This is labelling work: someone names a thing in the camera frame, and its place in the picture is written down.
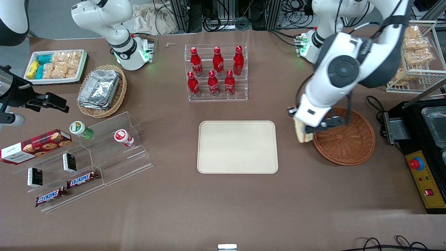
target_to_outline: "clear acrylic display stand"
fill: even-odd
[[[137,125],[139,125],[139,122],[133,116],[128,112],[122,113],[89,126],[94,131],[93,138],[85,140],[72,136],[72,145],[74,145],[72,148],[53,154],[53,156],[44,160],[40,159],[41,161],[38,163],[27,164],[26,168],[21,168],[21,171],[16,173],[24,176],[27,175],[26,170],[29,167],[36,167],[43,171],[44,185],[39,188],[31,188],[28,191],[34,197],[34,200],[30,201],[30,203],[35,203],[35,198],[55,191],[61,186],[66,187],[66,182],[69,180],[98,170],[98,179],[74,186],[67,190],[67,195],[38,206],[42,212],[49,212],[152,167],[147,150],[141,145],[139,134],[135,129]],[[114,139],[114,133],[119,129],[127,130],[135,139],[131,147],[126,147]],[[75,156],[77,172],[69,173],[63,170],[62,154],[65,152]]]
[[[235,79],[235,95],[229,97],[224,91],[224,80],[226,78],[226,71],[232,70],[234,65],[235,47],[242,46],[244,65],[241,76],[234,75]],[[212,97],[207,85],[208,72],[214,69],[212,59],[214,57],[214,47],[219,46],[221,49],[221,55],[223,56],[224,63],[224,76],[217,77],[219,80],[220,95]],[[191,47],[197,48],[197,53],[201,58],[203,65],[203,76],[196,77],[198,85],[201,90],[201,96],[194,98],[191,96],[190,90],[187,87],[187,72],[192,71],[192,65],[190,64],[190,49]],[[248,45],[246,43],[232,43],[232,44],[202,44],[202,45],[186,45],[184,51],[184,62],[186,66],[186,88],[187,95],[190,102],[197,101],[240,101],[248,99]]]

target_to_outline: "beige tray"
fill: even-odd
[[[271,121],[203,121],[198,136],[200,173],[277,172],[276,127]]]

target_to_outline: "red button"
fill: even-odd
[[[411,159],[409,160],[409,166],[412,169],[418,169],[420,168],[420,162],[417,159]]]
[[[426,189],[426,190],[424,190],[424,194],[426,196],[431,196],[431,195],[434,195],[434,192],[432,191],[432,189]]]

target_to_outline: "round wicker basket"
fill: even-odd
[[[125,75],[122,72],[122,70],[119,69],[119,67],[114,66],[114,65],[103,65],[103,66],[99,66],[98,68],[96,68],[94,70],[114,70],[121,75],[121,78],[118,83],[118,88],[116,89],[115,95],[113,96],[113,101],[111,103],[112,105],[108,110],[86,108],[86,107],[81,106],[79,103],[78,103],[78,107],[81,110],[81,112],[85,115],[92,116],[95,118],[108,117],[108,116],[114,114],[121,106],[122,101],[124,101],[125,92],[127,91],[127,80],[126,80]],[[84,81],[82,82],[81,88],[79,90],[79,94],[81,93],[83,87],[85,86],[85,82],[87,81],[88,77],[90,76],[90,74],[92,72],[93,71],[88,73],[88,75],[85,77]]]
[[[346,117],[347,108],[333,107],[336,116]],[[343,166],[365,162],[375,149],[375,133],[361,114],[352,110],[349,126],[342,125],[314,133],[314,145],[329,161]]]

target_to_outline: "red-capped bottle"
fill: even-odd
[[[239,45],[235,48],[234,55],[234,75],[240,76],[243,71],[243,64],[245,62],[245,58],[242,54],[242,47]]]
[[[224,80],[224,90],[226,91],[226,95],[234,96],[235,94],[235,79],[232,76],[232,71],[228,70],[226,72],[226,78]]]
[[[209,92],[211,93],[211,96],[217,97],[218,95],[220,95],[219,80],[215,77],[214,71],[209,71],[207,84],[209,85]]]
[[[190,94],[193,98],[201,96],[200,87],[198,86],[198,80],[194,77],[193,72],[187,73],[187,86],[189,86]]]
[[[214,71],[217,77],[223,76],[223,57],[221,55],[220,47],[214,47],[214,58],[212,59],[212,63],[214,64]]]
[[[201,58],[198,56],[197,48],[192,47],[190,49],[190,64],[192,65],[192,70],[197,77],[203,76],[203,65],[201,64]]]

